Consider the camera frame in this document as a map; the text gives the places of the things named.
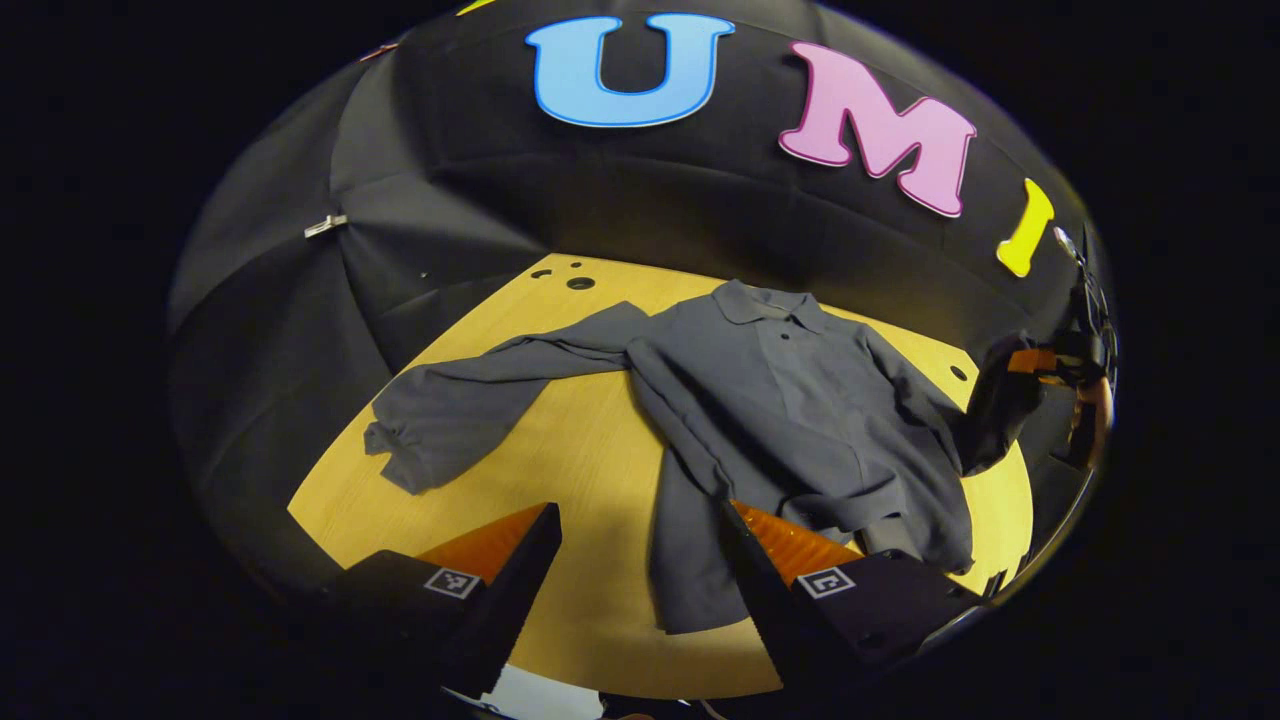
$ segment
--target pink letter m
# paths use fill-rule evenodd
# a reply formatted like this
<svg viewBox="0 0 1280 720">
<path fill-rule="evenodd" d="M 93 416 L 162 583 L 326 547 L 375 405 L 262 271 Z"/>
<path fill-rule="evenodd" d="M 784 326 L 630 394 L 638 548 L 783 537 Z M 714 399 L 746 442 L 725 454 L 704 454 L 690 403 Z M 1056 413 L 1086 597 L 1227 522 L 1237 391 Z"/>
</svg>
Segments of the pink letter m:
<svg viewBox="0 0 1280 720">
<path fill-rule="evenodd" d="M 965 154 L 969 138 L 978 135 L 973 123 L 932 97 L 899 114 L 867 65 L 810 42 L 794 42 L 791 50 L 809 63 L 809 100 L 800 127 L 778 137 L 783 150 L 823 165 L 847 165 L 852 152 L 841 141 L 847 115 L 873 178 L 884 177 L 919 147 L 915 165 L 897 176 L 897 186 L 925 208 L 960 217 Z"/>
</svg>

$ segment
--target shirt collar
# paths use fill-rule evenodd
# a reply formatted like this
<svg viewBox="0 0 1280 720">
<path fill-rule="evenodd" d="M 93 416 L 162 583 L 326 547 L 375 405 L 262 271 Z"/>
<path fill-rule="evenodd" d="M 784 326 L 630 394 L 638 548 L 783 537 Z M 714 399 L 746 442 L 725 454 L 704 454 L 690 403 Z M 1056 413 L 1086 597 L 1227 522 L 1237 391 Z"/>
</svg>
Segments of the shirt collar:
<svg viewBox="0 0 1280 720">
<path fill-rule="evenodd" d="M 765 290 L 750 287 L 740 281 L 732 279 L 712 292 L 716 304 L 719 305 L 724 319 L 744 325 L 765 318 L 760 311 L 762 305 L 772 305 L 791 313 L 805 329 L 822 334 L 826 329 L 826 313 L 818 305 L 818 300 L 812 293 L 782 292 L 780 290 Z"/>
</svg>

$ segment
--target black background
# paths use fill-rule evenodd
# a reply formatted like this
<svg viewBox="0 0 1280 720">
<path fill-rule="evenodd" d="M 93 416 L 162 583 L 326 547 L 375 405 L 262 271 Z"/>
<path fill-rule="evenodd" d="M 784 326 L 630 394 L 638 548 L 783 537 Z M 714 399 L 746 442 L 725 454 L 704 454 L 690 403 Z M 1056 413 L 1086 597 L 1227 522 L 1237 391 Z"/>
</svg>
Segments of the black background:
<svg viewBox="0 0 1280 720">
<path fill-rule="evenodd" d="M 165 429 L 163 306 L 237 154 L 456 4 L 95 5 L 9 22 L 12 357 L 32 364 L 10 378 L 35 445 L 9 473 L 26 523 L 6 694 L 23 717 L 372 714 L 399 700 L 291 641 L 191 502 Z M 1267 128 L 1248 127 L 1276 65 L 1249 53 L 1275 47 L 1276 23 L 1117 5 L 855 8 L 996 99 L 1073 181 L 1112 256 L 1125 374 L 1106 479 L 1050 566 L 850 716 L 1261 717 L 1275 700 L 1276 662 L 1247 641 L 1277 607 L 1274 533 L 1249 518 L 1276 496 L 1275 224 L 1256 224 L 1276 181 Z"/>
</svg>

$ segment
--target yellow wooden tabletop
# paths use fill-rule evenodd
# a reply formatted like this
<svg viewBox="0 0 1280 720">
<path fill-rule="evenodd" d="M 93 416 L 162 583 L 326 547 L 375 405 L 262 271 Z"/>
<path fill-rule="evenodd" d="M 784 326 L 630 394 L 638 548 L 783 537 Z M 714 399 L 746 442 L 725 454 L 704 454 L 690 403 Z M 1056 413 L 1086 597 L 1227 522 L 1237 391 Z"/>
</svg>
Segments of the yellow wooden tabletop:
<svg viewBox="0 0 1280 720">
<path fill-rule="evenodd" d="M 581 265 L 573 268 L 572 264 Z M 534 278 L 536 270 L 550 274 Z M 567 281 L 588 277 L 589 290 Z M 570 255 L 548 255 L 476 306 L 408 366 L 480 355 L 520 334 L 570 325 L 627 301 L 654 315 L 710 293 L 724 279 Z M 978 368 L 955 347 L 823 305 L 870 324 L 960 407 Z M 960 380 L 951 366 L 960 368 Z M 561 507 L 563 543 L 509 662 L 563 683 L 653 698 L 717 698 L 781 688 L 750 620 L 668 635 L 657 626 L 646 555 L 663 441 L 626 373 L 552 380 L 507 439 L 452 483 L 411 496 L 367 456 L 366 406 L 334 439 L 289 512 L 343 568 L 379 550 L 417 555 L 538 502 Z M 974 566 L 955 579 L 982 592 L 1011 577 L 1030 544 L 1032 496 L 1018 446 L 965 478 Z"/>
</svg>

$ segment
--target gray polo shirt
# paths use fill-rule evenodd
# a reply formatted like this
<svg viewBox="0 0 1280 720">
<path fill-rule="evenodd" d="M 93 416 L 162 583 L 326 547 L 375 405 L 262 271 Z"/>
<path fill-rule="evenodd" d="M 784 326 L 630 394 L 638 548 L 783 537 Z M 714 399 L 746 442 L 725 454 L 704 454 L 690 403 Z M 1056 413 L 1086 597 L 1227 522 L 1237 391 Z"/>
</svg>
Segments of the gray polo shirt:
<svg viewBox="0 0 1280 720">
<path fill-rule="evenodd" d="M 667 439 L 650 552 L 668 633 L 746 618 L 717 539 L 733 497 L 846 541 L 867 532 L 950 571 L 973 564 L 954 430 L 964 414 L 864 323 L 739 281 L 654 316 L 628 302 L 472 359 L 420 365 L 374 401 L 366 452 L 419 493 L 511 432 L 547 383 L 630 370 Z"/>
</svg>

